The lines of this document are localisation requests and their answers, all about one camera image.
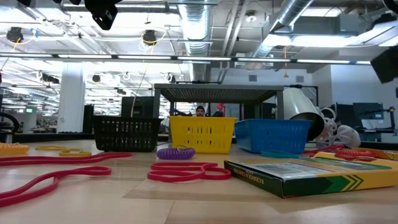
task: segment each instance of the purple spiral bracelet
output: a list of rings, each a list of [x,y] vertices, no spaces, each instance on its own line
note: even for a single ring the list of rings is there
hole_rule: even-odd
[[[193,148],[168,148],[168,149],[161,149],[157,151],[156,156],[159,159],[167,159],[167,160],[188,160],[191,159],[195,155],[195,150]]]

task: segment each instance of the ductwork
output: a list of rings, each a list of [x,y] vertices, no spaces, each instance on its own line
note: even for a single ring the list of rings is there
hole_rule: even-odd
[[[251,54],[251,57],[266,57],[274,46],[267,45],[266,39],[270,32],[275,32],[283,27],[287,27],[287,30],[281,32],[292,32],[294,22],[303,14],[303,12],[311,5],[314,0],[285,0],[280,7],[280,11],[277,12],[276,19],[269,19],[266,22],[266,26],[263,28],[264,40],[255,52]],[[245,66],[255,67],[256,63],[250,63]]]
[[[201,4],[178,5],[182,18],[182,31],[188,40],[208,40],[211,6]],[[209,45],[205,43],[185,43],[189,56],[207,56]],[[192,81],[210,81],[210,66],[205,63],[190,64]]]

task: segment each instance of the desk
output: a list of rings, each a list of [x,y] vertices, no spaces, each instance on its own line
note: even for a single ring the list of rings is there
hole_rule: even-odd
[[[43,145],[99,152],[93,140],[80,140],[32,143],[30,154],[57,155],[33,150]],[[197,154],[195,161],[222,166],[224,159],[237,157],[255,156],[233,145],[230,154]],[[96,165],[112,168],[110,176],[67,177],[50,195],[0,209],[0,223],[398,223],[398,187],[281,199],[235,178],[179,184],[147,180],[156,160],[154,153],[134,153],[132,158],[100,162]],[[0,192],[43,173],[85,166],[2,167]]]

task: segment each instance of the person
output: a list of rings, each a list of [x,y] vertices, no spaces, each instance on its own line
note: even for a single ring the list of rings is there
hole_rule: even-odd
[[[205,108],[202,106],[197,107],[197,116],[205,116]]]

